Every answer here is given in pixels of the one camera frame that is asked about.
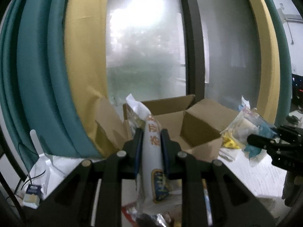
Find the frosted glass window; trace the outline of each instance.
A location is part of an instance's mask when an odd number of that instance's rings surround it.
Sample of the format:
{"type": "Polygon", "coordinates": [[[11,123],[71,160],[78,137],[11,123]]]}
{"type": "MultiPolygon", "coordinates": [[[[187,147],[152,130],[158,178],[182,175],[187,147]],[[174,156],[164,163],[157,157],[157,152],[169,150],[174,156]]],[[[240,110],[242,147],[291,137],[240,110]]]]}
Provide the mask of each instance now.
{"type": "Polygon", "coordinates": [[[106,64],[110,102],[186,94],[180,0],[108,0],[106,64]]]}
{"type": "Polygon", "coordinates": [[[237,110],[255,107],[260,86],[258,31],[248,0],[197,0],[205,50],[205,97],[237,110]]]}

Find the silver screw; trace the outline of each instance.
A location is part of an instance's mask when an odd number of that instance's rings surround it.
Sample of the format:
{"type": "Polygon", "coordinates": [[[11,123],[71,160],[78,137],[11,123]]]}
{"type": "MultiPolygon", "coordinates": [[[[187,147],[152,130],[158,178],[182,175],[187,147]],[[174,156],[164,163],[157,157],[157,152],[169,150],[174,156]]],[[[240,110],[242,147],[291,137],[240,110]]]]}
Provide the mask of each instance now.
{"type": "Polygon", "coordinates": [[[85,159],[82,161],[81,165],[84,167],[88,167],[91,165],[91,161],[89,159],[85,159]]]}
{"type": "Polygon", "coordinates": [[[214,159],[213,163],[214,163],[215,166],[222,166],[222,164],[223,164],[222,161],[220,161],[218,159],[214,159]]]}
{"type": "Polygon", "coordinates": [[[180,151],[180,152],[178,152],[178,157],[180,157],[180,158],[185,158],[186,156],[187,156],[187,153],[186,152],[184,152],[184,151],[180,151]]]}
{"type": "Polygon", "coordinates": [[[126,152],[124,150],[120,150],[117,152],[117,156],[120,158],[123,158],[126,156],[126,152]]]}

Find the open cardboard box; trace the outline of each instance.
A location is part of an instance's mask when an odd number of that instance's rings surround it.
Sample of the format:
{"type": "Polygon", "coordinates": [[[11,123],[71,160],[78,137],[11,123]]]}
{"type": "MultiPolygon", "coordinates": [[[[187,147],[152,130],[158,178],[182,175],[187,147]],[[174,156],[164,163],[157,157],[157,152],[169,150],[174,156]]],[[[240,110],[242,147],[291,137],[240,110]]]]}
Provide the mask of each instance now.
{"type": "MultiPolygon", "coordinates": [[[[167,129],[170,139],[180,144],[181,149],[196,158],[212,161],[218,157],[222,145],[220,132],[237,116],[238,112],[219,103],[203,99],[191,106],[194,95],[143,102],[167,129]]],[[[119,119],[108,100],[102,99],[96,121],[109,142],[122,149],[125,141],[132,139],[123,106],[124,122],[119,119]]]]}

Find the white wall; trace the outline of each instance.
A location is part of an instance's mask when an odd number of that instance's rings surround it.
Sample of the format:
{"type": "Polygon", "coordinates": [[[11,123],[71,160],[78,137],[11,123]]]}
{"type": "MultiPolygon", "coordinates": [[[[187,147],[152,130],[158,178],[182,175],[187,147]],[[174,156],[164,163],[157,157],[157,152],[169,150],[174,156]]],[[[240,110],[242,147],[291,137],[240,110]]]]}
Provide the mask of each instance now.
{"type": "MultiPolygon", "coordinates": [[[[277,9],[283,4],[284,14],[300,15],[291,0],[273,0],[277,9]]],[[[303,76],[303,23],[288,22],[294,44],[291,45],[291,35],[287,23],[283,23],[287,37],[292,73],[303,76]]]]}

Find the yellow curtain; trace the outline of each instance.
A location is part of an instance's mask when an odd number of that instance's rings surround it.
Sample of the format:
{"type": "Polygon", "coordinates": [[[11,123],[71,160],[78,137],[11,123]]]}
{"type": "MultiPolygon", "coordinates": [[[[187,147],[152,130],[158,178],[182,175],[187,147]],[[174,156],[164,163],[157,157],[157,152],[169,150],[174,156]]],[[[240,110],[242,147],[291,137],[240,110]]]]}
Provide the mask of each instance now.
{"type": "Polygon", "coordinates": [[[249,0],[257,23],[261,49],[261,82],[257,112],[274,123],[280,93],[278,42],[269,10],[264,0],[249,0]]]}
{"type": "Polygon", "coordinates": [[[68,0],[64,24],[72,99],[87,135],[104,157],[117,150],[95,122],[99,101],[107,98],[106,5],[107,0],[68,0]]]}

